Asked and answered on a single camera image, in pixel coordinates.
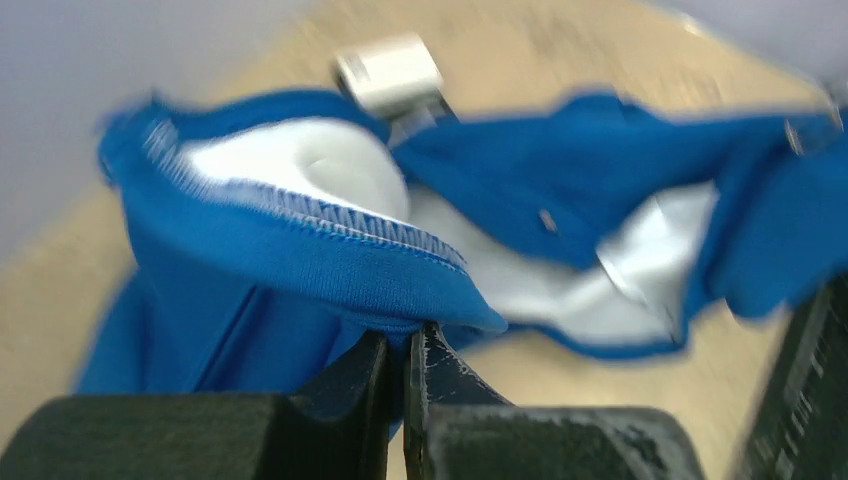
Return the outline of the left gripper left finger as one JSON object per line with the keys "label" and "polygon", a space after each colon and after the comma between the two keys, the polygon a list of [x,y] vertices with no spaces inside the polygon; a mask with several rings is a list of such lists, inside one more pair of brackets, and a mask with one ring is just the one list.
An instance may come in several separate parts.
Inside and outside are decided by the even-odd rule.
{"label": "left gripper left finger", "polygon": [[5,479],[382,479],[389,348],[369,332],[290,395],[78,395],[39,407]]}

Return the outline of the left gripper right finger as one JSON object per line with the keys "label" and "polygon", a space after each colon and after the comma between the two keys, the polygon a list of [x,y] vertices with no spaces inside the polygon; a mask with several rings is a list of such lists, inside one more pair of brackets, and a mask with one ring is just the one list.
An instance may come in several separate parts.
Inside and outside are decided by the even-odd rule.
{"label": "left gripper right finger", "polygon": [[704,473],[679,422],[651,407],[520,407],[426,324],[405,365],[410,479],[687,479]]}

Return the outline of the blue zip jacket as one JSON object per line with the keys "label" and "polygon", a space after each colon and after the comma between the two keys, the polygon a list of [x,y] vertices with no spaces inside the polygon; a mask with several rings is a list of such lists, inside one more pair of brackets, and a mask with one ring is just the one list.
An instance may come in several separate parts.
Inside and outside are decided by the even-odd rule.
{"label": "blue zip jacket", "polygon": [[137,264],[79,394],[291,393],[369,331],[461,349],[537,329],[599,360],[679,352],[847,263],[847,112],[666,119],[607,92],[392,125],[333,90],[153,97],[98,160]]}

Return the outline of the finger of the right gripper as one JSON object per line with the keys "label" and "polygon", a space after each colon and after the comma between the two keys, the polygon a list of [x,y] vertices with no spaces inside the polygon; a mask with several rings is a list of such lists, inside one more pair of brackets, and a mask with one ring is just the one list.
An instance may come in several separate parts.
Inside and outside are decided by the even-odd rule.
{"label": "finger of the right gripper", "polygon": [[847,478],[847,276],[793,314],[737,479]]}

